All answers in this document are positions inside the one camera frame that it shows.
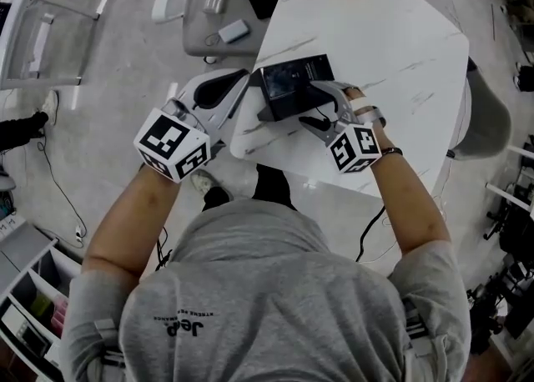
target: black pants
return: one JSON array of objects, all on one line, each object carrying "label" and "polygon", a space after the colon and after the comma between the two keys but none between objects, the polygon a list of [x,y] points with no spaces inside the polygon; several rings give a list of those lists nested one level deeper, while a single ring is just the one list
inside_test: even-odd
[{"label": "black pants", "polygon": [[532,66],[521,66],[519,89],[522,92],[534,92],[534,68]]},{"label": "black pants", "polygon": [[30,118],[13,119],[0,123],[0,152],[24,146],[31,138],[41,138],[39,132],[48,121],[44,112],[36,112]]},{"label": "black pants", "polygon": [[[258,164],[258,183],[254,192],[253,199],[270,201],[271,203],[282,204],[296,211],[291,203],[290,186],[284,176],[284,172],[277,168],[266,167]],[[205,206],[202,211],[219,207],[230,201],[228,194],[221,187],[215,187],[208,191],[204,196]]]}]

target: chair seat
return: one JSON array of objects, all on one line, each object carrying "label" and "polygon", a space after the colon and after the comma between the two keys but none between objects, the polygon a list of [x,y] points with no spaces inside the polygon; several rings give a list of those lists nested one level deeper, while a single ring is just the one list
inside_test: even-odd
[{"label": "chair seat", "polygon": [[[249,0],[226,0],[221,14],[204,13],[205,0],[187,0],[184,12],[184,50],[190,56],[242,56],[255,57],[269,26],[269,19],[259,20]],[[243,19],[250,29],[249,35],[226,44],[219,40],[217,32]]]}]

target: tile floor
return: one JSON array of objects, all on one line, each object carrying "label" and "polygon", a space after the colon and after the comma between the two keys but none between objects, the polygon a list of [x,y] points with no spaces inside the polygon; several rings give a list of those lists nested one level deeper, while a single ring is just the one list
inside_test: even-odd
[{"label": "tile floor", "polygon": [[[94,9],[100,2],[73,1]],[[47,151],[54,175],[88,226],[85,247],[109,206],[139,168],[140,159],[132,141],[149,110],[162,104],[171,82],[184,85],[189,78],[207,69],[202,60],[183,52],[180,21],[164,25],[151,21],[153,1],[108,0],[103,16],[93,30],[93,45],[83,85],[60,88],[58,123],[47,131]],[[525,58],[499,10],[501,0],[426,1],[458,25],[469,38],[471,57],[510,109],[514,123],[512,142],[521,145],[531,132],[534,101],[530,93],[517,92],[511,81],[515,61],[525,62]],[[176,11],[181,3],[183,0],[174,1]],[[66,37],[72,39],[69,48],[74,48],[78,55],[82,47],[79,37],[67,34],[77,27],[66,23],[63,30],[59,29],[64,34],[50,39],[52,42]],[[69,57],[50,52],[48,62],[53,64],[57,58]],[[250,68],[253,62],[231,58],[223,65]],[[28,116],[42,103],[45,95],[44,89],[2,92],[0,116],[3,119]],[[466,102],[458,115],[455,137],[451,138],[453,144],[466,129],[469,112],[469,102]],[[73,241],[78,222],[53,184],[46,160],[37,150],[35,141],[11,151],[5,156],[4,164],[18,184],[14,196],[21,214]],[[497,236],[490,241],[481,236],[489,226],[485,213],[496,205],[495,197],[484,189],[485,182],[506,184],[509,178],[515,177],[516,166],[516,158],[506,153],[479,161],[446,160],[432,191],[446,216],[468,287],[486,279],[502,256]],[[237,160],[224,151],[208,168],[235,195],[250,196],[253,193],[253,164]],[[360,249],[359,237],[380,210],[381,201],[312,179],[295,175],[288,175],[288,179],[295,207],[319,223],[335,253],[355,258]],[[166,224],[170,237],[166,249],[173,248],[201,207],[201,199],[190,183],[185,182]],[[82,249],[74,252],[83,254]],[[371,268],[388,274],[399,257],[388,219],[384,217],[370,231],[362,260]]]}]

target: black product box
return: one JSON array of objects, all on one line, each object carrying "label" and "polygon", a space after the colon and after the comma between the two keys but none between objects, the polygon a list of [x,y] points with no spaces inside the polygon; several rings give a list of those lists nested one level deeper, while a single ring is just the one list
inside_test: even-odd
[{"label": "black product box", "polygon": [[310,81],[333,80],[326,54],[258,69],[252,74],[250,85],[261,87],[267,104],[258,113],[258,120],[280,121],[331,102],[331,97],[312,87]]}]

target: brown floor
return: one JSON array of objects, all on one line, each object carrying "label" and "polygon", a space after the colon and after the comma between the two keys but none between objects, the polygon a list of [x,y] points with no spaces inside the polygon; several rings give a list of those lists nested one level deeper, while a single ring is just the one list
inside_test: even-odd
[{"label": "brown floor", "polygon": [[492,347],[482,355],[470,355],[461,382],[506,382],[511,370],[502,356]]}]

